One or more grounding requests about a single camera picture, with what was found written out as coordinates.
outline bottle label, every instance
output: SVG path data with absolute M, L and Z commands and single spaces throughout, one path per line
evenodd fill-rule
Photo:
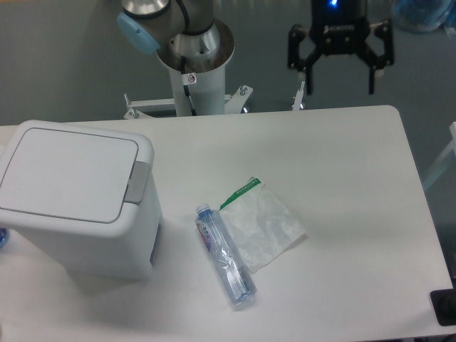
M 197 222 L 197 228 L 201 234 L 202 241 L 206 245 L 207 250 L 211 251 L 211 235 L 209 234 L 209 230 L 207 229 L 207 225 L 203 221 Z

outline crumpled plastic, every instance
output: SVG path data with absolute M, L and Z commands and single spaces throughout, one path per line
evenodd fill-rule
M 251 273 L 269 264 L 306 233 L 257 177 L 228 198 L 220 214 Z

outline plastic bottle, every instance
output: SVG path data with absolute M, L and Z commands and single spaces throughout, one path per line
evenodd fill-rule
M 0 228 L 0 248 L 2 248 L 9 238 L 9 230 L 6 228 Z
M 208 204 L 198 206 L 197 213 L 195 223 L 232 303 L 238 305 L 253 298 L 257 288 L 220 213 Z
M 393 20 L 406 31 L 431 32 L 445 21 L 452 3 L 453 0 L 394 0 Z

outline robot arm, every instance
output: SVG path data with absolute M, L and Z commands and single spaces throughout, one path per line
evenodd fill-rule
M 177 34 L 199 35 L 213 22 L 212 0 L 122 0 L 118 24 L 130 42 L 154 53 Z

